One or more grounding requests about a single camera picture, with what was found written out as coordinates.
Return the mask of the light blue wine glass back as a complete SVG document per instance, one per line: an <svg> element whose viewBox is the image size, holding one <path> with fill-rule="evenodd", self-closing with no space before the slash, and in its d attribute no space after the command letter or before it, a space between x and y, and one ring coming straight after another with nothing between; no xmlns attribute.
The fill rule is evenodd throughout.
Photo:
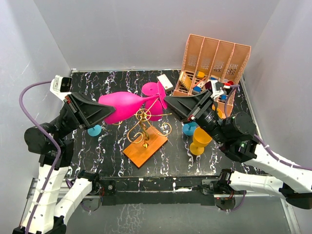
<svg viewBox="0 0 312 234"><path fill-rule="evenodd" d="M87 130L87 132L88 132L88 135L90 135L92 137L96 137L101 133L101 126L97 124L97 125L89 128Z"/></svg>

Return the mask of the blue wine glass front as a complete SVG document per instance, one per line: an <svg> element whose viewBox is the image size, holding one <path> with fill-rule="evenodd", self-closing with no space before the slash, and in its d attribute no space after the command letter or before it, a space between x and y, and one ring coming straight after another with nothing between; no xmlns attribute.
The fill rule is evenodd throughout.
<svg viewBox="0 0 312 234"><path fill-rule="evenodd" d="M185 123L183 124L182 131L185 135L192 136L197 127L198 124L195 122Z"/></svg>

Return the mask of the yellow wine glass front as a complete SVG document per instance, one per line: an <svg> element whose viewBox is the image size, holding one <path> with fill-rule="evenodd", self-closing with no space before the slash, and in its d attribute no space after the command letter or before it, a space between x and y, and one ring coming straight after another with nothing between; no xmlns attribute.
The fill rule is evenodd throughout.
<svg viewBox="0 0 312 234"><path fill-rule="evenodd" d="M212 110L213 110L214 112L216 112L216 114L218 115L218 117L219 117L220 119L223 119L223 118L224 118L224 117L223 117L223 112L222 112L219 108L216 108L214 104L212 105Z"/></svg>

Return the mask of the yellow wine glass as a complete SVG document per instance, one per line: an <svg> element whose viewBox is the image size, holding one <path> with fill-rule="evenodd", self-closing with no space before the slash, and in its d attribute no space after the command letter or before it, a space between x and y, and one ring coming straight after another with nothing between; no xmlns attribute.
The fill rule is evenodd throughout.
<svg viewBox="0 0 312 234"><path fill-rule="evenodd" d="M218 115L218 117L219 117L220 119L223 119L223 118L224 118L224 117L223 117L223 112L222 112L219 108L216 108L214 104L212 105L212 110L213 110L214 112L216 112L216 114Z"/></svg>
<svg viewBox="0 0 312 234"><path fill-rule="evenodd" d="M193 134L193 142L190 144L190 152L195 155L204 153L205 147L212 141L212 138L202 128L197 127Z"/></svg>

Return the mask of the yellow wine glass back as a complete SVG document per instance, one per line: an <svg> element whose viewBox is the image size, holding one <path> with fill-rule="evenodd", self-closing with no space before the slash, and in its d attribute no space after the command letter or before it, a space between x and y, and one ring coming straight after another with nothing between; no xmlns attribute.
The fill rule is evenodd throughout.
<svg viewBox="0 0 312 234"><path fill-rule="evenodd" d="M202 128L197 127L193 134L193 142L190 144L190 152L195 155L204 153L205 147L212 141L212 138Z"/></svg>

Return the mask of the magenta wine glass front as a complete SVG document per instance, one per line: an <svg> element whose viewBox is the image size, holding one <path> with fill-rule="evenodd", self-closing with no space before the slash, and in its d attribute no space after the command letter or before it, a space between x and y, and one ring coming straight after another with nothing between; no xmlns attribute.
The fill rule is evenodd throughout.
<svg viewBox="0 0 312 234"><path fill-rule="evenodd" d="M117 124L133 116L141 106L147 101L159 99L161 107L167 108L164 101L166 97L165 89L160 82L148 82L143 85L142 92L145 97L141 97L131 92L114 92L99 97L98 102L104 105L115 107L116 111L106 117L107 124Z"/></svg>

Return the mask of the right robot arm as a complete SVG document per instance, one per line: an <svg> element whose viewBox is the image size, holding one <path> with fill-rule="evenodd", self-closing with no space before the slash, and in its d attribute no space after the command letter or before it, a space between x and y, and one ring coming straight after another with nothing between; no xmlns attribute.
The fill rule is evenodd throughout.
<svg viewBox="0 0 312 234"><path fill-rule="evenodd" d="M300 209L311 209L312 170L276 155L256 135L256 125L249 114L239 112L220 118L211 96L212 92L204 91L192 97L165 96L162 102L180 122L195 122L220 145L219 150L227 158L258 168L266 175L223 169L217 180L202 185L202 189L231 195L253 191L277 196Z"/></svg>

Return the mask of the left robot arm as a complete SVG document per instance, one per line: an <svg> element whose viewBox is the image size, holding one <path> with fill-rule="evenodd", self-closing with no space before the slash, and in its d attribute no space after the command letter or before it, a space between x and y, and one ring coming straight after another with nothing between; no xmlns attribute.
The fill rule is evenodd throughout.
<svg viewBox="0 0 312 234"><path fill-rule="evenodd" d="M73 157L74 141L66 136L89 129L115 112L82 93L68 93L59 116L49 123L35 123L24 134L28 150L39 154L39 177L28 213L15 234L64 234L67 223L82 200L100 191L98 173L82 171L67 194L58 199Z"/></svg>

